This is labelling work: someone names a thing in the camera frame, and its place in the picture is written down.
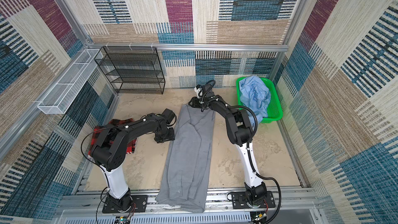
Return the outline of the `grey long sleeve shirt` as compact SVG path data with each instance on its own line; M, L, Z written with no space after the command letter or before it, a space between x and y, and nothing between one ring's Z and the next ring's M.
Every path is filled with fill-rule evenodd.
M181 107L155 198L158 204L192 213L205 211L214 125L214 111Z

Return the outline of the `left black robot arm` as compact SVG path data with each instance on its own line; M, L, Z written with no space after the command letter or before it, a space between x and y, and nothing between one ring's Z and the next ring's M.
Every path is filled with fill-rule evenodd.
M107 183L107 196L102 213L132 213L145 210L139 203L146 200L136 200L131 196L122 164L128 151L134 148L134 141L142 135L153 133L157 143L173 141L173 125L176 120L175 113L166 109L161 114L151 113L137 121L112 120L109 124L95 129L88 156L102 170Z

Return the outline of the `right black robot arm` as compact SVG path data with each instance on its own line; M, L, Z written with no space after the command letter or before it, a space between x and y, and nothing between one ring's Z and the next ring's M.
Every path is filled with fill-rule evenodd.
M259 207L267 197L267 188L258 175L252 140L257 131L250 122L247 110L242 106L231 106L220 96L201 100L193 97L189 102L193 108L210 109L219 113L226 121L227 136L238 149L245 174L245 195L250 207Z

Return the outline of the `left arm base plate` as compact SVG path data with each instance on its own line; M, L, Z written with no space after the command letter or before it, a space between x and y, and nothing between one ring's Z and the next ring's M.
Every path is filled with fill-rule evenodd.
M108 195L104 207L103 214L121 214L121 213L143 213L146 211L147 195L126 195L121 199L113 198Z

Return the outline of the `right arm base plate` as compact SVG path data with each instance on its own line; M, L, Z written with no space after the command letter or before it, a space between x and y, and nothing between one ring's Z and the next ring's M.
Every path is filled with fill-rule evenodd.
M231 191L227 194L227 200L232 202L233 209L244 208L275 208L275 197L271 191L266 196L252 198L244 191Z

